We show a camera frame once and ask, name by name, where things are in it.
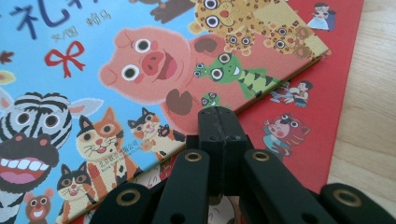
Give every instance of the red bow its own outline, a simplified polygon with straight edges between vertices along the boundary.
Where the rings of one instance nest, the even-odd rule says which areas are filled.
[[[70,54],[70,51],[72,51],[72,49],[73,49],[74,46],[77,47],[78,51],[77,51],[77,53]],[[80,42],[74,41],[74,42],[72,42],[72,43],[69,45],[69,48],[67,48],[66,55],[62,55],[62,53],[59,52],[59,50],[57,50],[57,49],[52,49],[52,50],[46,55],[45,61],[46,61],[46,64],[47,64],[48,66],[55,66],[55,65],[57,65],[57,64],[59,64],[59,63],[63,63],[63,64],[64,64],[64,77],[71,77],[70,70],[69,70],[69,68],[67,67],[67,61],[72,62],[72,63],[79,69],[79,71],[82,71],[82,69],[83,69],[83,67],[85,66],[85,64],[84,64],[84,63],[80,63],[79,61],[77,61],[77,60],[75,59],[75,57],[78,57],[78,56],[79,56],[80,54],[82,54],[83,52],[84,52],[84,46],[82,46],[82,44],[81,44]],[[61,60],[52,61],[52,60],[50,59],[50,57],[51,57],[52,55],[57,56],[57,57],[60,58]]]

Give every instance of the cartoon cat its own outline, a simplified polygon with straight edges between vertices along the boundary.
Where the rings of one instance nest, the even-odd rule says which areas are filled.
[[[137,120],[128,120],[131,132],[139,140],[142,140],[142,150],[153,151],[158,161],[170,156],[170,151],[183,147],[186,136],[169,127],[161,125],[160,118],[145,107],[142,107],[142,116]]]
[[[104,117],[95,122],[81,116],[77,137],[79,154],[87,159],[88,173],[99,199],[117,185],[131,180],[140,168],[122,150],[123,129],[109,107]]]
[[[267,149],[274,152],[281,160],[291,155],[291,147],[299,146],[311,128],[305,126],[292,114],[284,114],[274,122],[264,122],[265,136],[262,139]]]
[[[87,162],[83,162],[77,170],[71,171],[62,164],[61,178],[57,190],[64,199],[57,223],[65,223],[77,217],[87,207],[95,204],[95,193],[92,189],[91,177],[87,172]]]

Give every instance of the open mouth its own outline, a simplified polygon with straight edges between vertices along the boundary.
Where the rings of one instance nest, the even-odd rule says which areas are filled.
[[[235,67],[235,71],[233,71],[233,75],[236,76],[240,73],[240,69],[238,66]]]
[[[41,217],[41,216],[43,215],[43,213],[44,213],[44,210],[40,210],[40,211],[38,211],[38,212],[33,212],[33,216],[35,216],[35,217]]]
[[[107,147],[99,147],[99,149],[96,150],[97,153],[102,154],[105,153],[107,150]]]
[[[160,74],[157,79],[166,80],[172,77],[177,70],[176,60],[167,52],[165,52],[165,62],[163,63],[163,69],[161,69]]]
[[[0,177],[12,184],[27,184],[37,180],[49,167],[36,158],[18,160],[0,158]]]
[[[78,189],[71,189],[69,190],[70,196],[76,196],[78,194]]]

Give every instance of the red book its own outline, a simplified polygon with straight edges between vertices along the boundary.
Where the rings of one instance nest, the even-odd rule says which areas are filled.
[[[238,118],[255,148],[272,149],[306,188],[318,192],[327,183],[363,1],[288,3],[329,51]]]

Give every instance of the cartoon pig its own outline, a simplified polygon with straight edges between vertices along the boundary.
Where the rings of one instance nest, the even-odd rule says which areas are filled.
[[[216,91],[225,105],[239,110],[246,103],[238,83],[218,84],[193,75],[198,63],[211,64],[223,52],[224,40],[203,35],[188,41],[182,35],[157,27],[121,30],[116,50],[99,74],[106,87],[142,105],[160,105],[170,126],[184,134],[197,134],[201,97]],[[247,67],[261,66],[263,45],[249,57],[238,55]]]

